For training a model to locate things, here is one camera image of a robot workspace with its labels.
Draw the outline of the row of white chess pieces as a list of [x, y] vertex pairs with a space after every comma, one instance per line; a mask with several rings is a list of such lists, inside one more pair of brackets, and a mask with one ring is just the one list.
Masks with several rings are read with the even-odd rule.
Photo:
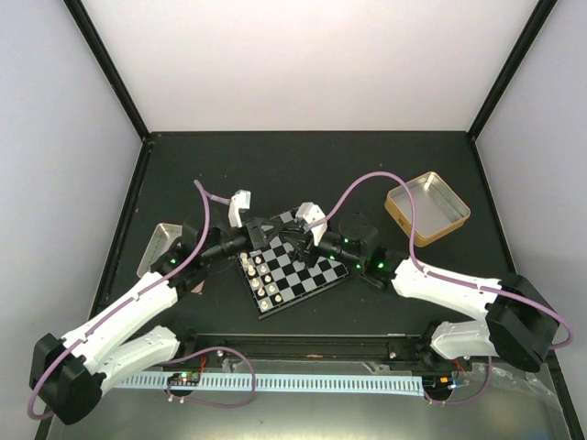
[[240, 252], [238, 259], [260, 315], [274, 311], [283, 303], [283, 297], [264, 254], [259, 250]]

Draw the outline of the black mounting rail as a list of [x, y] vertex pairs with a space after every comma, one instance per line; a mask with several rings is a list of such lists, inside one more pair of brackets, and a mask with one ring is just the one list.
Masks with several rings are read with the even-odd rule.
[[444, 372], [469, 369], [468, 360], [447, 360], [418, 336], [196, 335], [180, 345], [179, 356], [213, 347], [232, 348], [255, 360], [382, 362], [393, 369]]

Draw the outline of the black frame post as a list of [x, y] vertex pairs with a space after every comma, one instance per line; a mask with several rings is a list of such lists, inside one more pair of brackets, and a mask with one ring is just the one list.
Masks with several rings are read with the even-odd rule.
[[468, 137], [472, 141], [479, 138], [557, 3], [557, 0], [537, 1], [489, 93], [486, 95], [479, 112], [471, 123]]
[[150, 136], [150, 131], [141, 117], [128, 88], [116, 68], [116, 65], [110, 56], [105, 43], [100, 37], [83, 1], [64, 0], [63, 3], [80, 30], [85, 43], [94, 55], [94, 58], [106, 77], [111, 89], [115, 93], [118, 102], [123, 107], [129, 122], [135, 129], [138, 137], [144, 141]]

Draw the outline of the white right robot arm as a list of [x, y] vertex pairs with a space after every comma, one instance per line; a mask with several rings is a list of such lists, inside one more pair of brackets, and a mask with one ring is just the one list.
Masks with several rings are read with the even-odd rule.
[[321, 258], [334, 260], [377, 289], [468, 316], [466, 322], [429, 326], [416, 348], [427, 369], [471, 356], [500, 358], [516, 369], [537, 372], [559, 329], [550, 304], [526, 277], [475, 278], [415, 262], [383, 247], [378, 230], [360, 214], [350, 215], [339, 232], [298, 215], [284, 223], [279, 236], [308, 268]]

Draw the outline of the gold metal tin tray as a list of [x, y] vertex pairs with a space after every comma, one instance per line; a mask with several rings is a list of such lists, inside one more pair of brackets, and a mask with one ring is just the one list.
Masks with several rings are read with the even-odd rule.
[[[460, 228], [471, 216], [469, 206], [434, 171], [413, 178], [406, 186], [415, 202], [415, 246], [418, 248]], [[384, 207], [409, 237], [413, 224], [411, 203], [401, 185], [387, 193]]]

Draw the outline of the black frame post right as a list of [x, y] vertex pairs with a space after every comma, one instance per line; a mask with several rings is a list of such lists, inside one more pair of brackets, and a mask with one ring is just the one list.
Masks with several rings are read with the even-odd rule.
[[557, 3], [557, 0], [537, 1], [489, 93], [486, 95], [479, 112], [471, 123], [468, 137], [472, 141], [479, 138]]

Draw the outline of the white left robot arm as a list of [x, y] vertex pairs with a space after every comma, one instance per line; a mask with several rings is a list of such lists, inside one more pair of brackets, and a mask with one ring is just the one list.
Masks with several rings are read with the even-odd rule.
[[122, 380], [156, 364], [190, 364], [194, 330], [181, 318], [162, 318], [144, 336], [136, 332], [206, 278], [212, 263], [269, 245], [282, 229], [279, 219], [255, 217], [241, 227], [205, 224], [182, 229], [138, 282], [90, 321], [67, 334], [44, 335], [33, 348], [29, 386], [46, 417], [81, 421]]

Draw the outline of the black frame post left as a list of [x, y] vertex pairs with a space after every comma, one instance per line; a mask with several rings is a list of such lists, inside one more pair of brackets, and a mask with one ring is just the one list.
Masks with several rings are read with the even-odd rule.
[[83, 1], [64, 0], [63, 3], [80, 30], [85, 43], [94, 55], [94, 58], [106, 77], [111, 89], [115, 93], [118, 102], [123, 107], [129, 122], [135, 129], [138, 137], [144, 141], [150, 136], [150, 131], [141, 117], [128, 88], [116, 68], [116, 65], [110, 56], [105, 43], [100, 37]]

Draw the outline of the black white chess board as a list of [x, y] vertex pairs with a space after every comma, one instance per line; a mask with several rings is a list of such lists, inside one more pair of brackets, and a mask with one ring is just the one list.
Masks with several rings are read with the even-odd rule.
[[261, 320], [316, 296], [320, 292], [333, 288], [335, 285], [346, 281], [350, 275], [346, 266], [334, 260], [319, 258], [312, 267], [307, 267], [304, 263], [291, 260], [288, 252], [292, 250], [292, 246], [289, 243], [284, 243], [278, 236], [268, 246], [258, 250], [264, 254], [265, 259], [268, 261], [272, 275], [283, 297], [283, 303], [274, 311], [260, 315], [245, 281], [238, 254], [236, 255], [246, 288]]

